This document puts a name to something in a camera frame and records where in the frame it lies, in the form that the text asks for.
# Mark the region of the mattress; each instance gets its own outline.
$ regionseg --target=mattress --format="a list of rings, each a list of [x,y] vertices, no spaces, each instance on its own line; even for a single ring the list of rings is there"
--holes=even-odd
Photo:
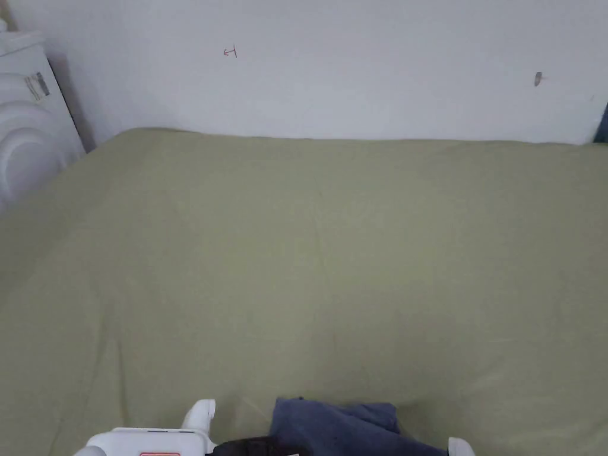
[[[388,401],[478,454],[608,446],[608,149],[133,130],[0,220],[0,453]]]

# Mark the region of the sticker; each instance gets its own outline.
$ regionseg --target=sticker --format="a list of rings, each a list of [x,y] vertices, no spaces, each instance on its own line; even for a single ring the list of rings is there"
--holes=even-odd
[[[50,95],[49,87],[46,85],[42,73],[38,72],[26,76],[23,80],[26,82],[27,88],[30,89],[30,93],[37,103],[40,103],[45,97]]]

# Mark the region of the white plastic part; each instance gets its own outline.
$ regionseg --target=white plastic part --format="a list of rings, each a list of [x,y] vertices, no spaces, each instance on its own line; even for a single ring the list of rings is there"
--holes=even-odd
[[[209,438],[215,401],[198,401],[182,429],[117,427],[94,435],[75,456],[203,456],[213,452]]]
[[[106,452],[98,446],[85,446],[74,456],[106,456]]]
[[[198,401],[186,413],[182,429],[197,429],[209,434],[211,420],[215,416],[215,401],[213,399],[202,399]]]
[[[462,438],[450,437],[447,440],[447,454],[449,456],[475,456],[469,442]]]

